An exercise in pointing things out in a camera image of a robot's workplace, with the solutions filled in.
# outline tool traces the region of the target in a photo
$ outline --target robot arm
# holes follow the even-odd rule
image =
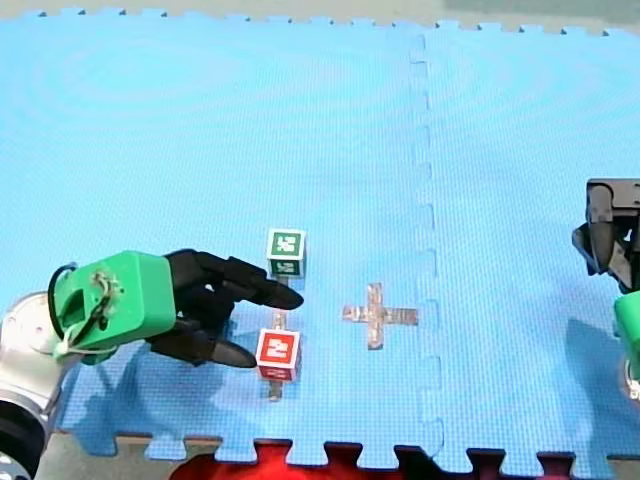
[[[252,353],[224,338],[242,300],[282,310],[303,303],[254,265],[195,250],[122,252],[59,268],[48,290],[18,300],[0,327],[0,478],[34,478],[65,375],[78,363],[98,364],[145,340],[194,366],[254,367]]]
[[[614,304],[616,333],[640,380],[640,179],[587,182],[586,223],[573,232],[573,245],[589,275],[607,273],[622,296]]]

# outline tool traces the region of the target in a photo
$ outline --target red cube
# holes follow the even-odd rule
[[[300,333],[260,330],[256,353],[260,375],[267,380],[292,382],[300,360]]]

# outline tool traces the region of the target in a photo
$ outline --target black cable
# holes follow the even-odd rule
[[[56,335],[58,335],[60,340],[64,338],[64,331],[62,330],[60,320],[58,319],[58,313],[56,312],[56,283],[64,272],[74,271],[75,269],[76,266],[72,263],[59,267],[55,272],[53,272],[53,275],[51,275],[51,280],[49,280],[49,288],[47,289],[47,303],[49,304],[49,317],[51,318],[51,326],[53,326],[53,330],[56,332]]]
[[[91,310],[91,315],[89,315],[89,319],[80,329],[78,335],[72,338],[72,344],[77,345],[89,334],[91,329],[95,326],[96,323],[101,323],[101,328],[106,329],[106,317],[104,316],[104,310],[109,304],[109,300],[111,300],[111,295],[108,292],[105,292],[105,295],[100,299],[100,302],[93,307]]]

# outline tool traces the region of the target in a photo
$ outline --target floor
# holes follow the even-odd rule
[[[336,22],[368,17],[379,24],[405,19],[428,25],[440,19],[456,19],[466,27],[491,21],[502,23],[508,30],[516,29],[520,24],[542,24],[547,31],[555,32],[566,25],[577,25],[592,32],[615,26],[640,33],[640,0],[217,0],[215,3],[205,0],[86,0],[80,6],[90,12],[109,5],[125,7],[132,13],[141,8],[154,7],[165,8],[170,14],[198,10],[212,15],[244,13],[254,18],[288,15],[300,21],[316,15],[330,16]],[[58,8],[70,6],[78,5],[69,3],[69,0],[3,0],[0,3],[0,18],[31,9],[54,13]],[[73,438],[56,435],[43,457],[37,480],[167,478],[176,465],[146,460],[145,448],[144,444],[123,443],[119,444],[119,455],[115,458],[91,458],[81,451]],[[202,453],[202,450],[193,449],[190,453]],[[619,479],[640,478],[639,463],[612,463]]]

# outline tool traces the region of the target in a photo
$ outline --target green gripper part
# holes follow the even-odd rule
[[[640,292],[618,298],[614,310],[617,332],[631,364],[631,376],[640,380]]]
[[[105,312],[106,328],[96,324],[74,348],[109,349],[173,328],[176,310],[169,261],[125,251],[78,268],[58,281],[54,299],[63,330],[84,324],[102,299],[104,290],[95,282],[96,274],[107,279],[114,292]]]

